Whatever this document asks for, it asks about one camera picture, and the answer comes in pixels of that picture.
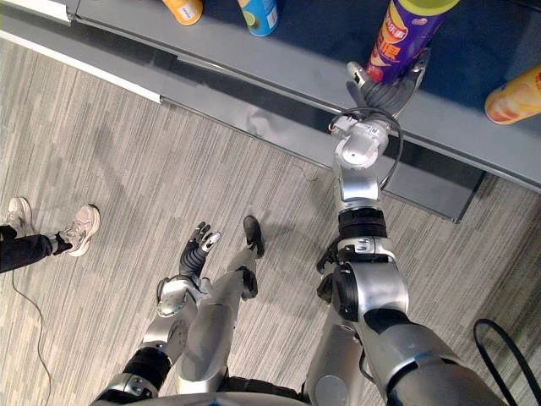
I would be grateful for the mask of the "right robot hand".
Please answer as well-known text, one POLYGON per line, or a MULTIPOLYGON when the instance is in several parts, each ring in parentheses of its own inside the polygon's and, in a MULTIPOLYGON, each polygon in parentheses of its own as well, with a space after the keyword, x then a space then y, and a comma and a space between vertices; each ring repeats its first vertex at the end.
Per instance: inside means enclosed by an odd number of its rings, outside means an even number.
POLYGON ((421 85, 429 64, 431 47, 425 47, 408 67, 406 74, 392 84, 372 80, 357 62, 348 62, 347 89, 359 107, 374 107, 397 117, 421 85))

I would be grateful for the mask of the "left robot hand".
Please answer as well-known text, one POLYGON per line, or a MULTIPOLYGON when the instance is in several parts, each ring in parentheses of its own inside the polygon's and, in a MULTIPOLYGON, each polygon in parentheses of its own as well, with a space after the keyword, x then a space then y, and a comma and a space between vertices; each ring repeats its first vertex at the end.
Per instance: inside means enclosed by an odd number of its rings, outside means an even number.
POLYGON ((221 239, 220 232, 212 232, 207 222, 198 224, 186 243, 179 262, 179 274, 192 281, 200 278, 210 251, 221 239))

